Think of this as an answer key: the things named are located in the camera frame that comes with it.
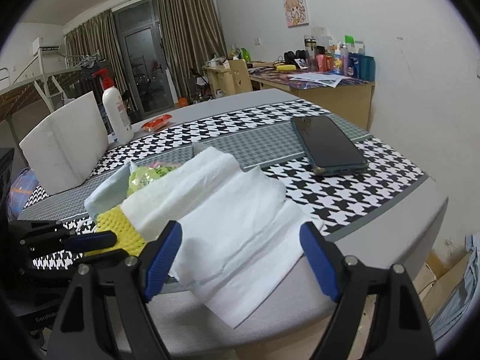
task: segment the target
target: green plastic wrapper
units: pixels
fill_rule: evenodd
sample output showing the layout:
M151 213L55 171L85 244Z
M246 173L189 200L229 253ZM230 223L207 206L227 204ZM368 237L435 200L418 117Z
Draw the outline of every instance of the green plastic wrapper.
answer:
M127 197L135 193L136 191L145 188L147 185L150 185L153 181L158 180L165 176L167 173L170 173L177 169L175 165L169 166L140 166L137 168L128 179L128 190Z

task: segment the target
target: curtain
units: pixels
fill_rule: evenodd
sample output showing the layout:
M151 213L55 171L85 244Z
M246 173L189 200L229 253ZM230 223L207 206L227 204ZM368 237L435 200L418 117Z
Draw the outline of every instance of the curtain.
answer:
M158 0L166 60L177 93L188 95L190 69L200 74L212 54L227 55L213 0Z
M111 9L74 28L66 34L65 40L69 55L92 55L99 50L111 63L115 86L121 93L128 89Z

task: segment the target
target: painting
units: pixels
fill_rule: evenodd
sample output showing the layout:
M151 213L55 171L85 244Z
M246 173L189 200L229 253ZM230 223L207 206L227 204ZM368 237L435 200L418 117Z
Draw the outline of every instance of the painting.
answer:
M307 3L305 0L283 0L286 24L289 27L308 24Z

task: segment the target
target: smartphone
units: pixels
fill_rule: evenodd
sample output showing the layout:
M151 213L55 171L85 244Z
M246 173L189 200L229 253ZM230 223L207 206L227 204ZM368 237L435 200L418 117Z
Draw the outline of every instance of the smartphone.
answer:
M291 123L316 175L351 175L368 168L360 150L329 117L293 117Z

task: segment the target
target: glass door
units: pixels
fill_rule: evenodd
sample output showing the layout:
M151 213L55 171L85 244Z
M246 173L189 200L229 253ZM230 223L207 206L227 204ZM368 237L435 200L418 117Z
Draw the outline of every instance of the glass door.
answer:
M127 77L144 117L173 107L154 3L149 0L116 12Z

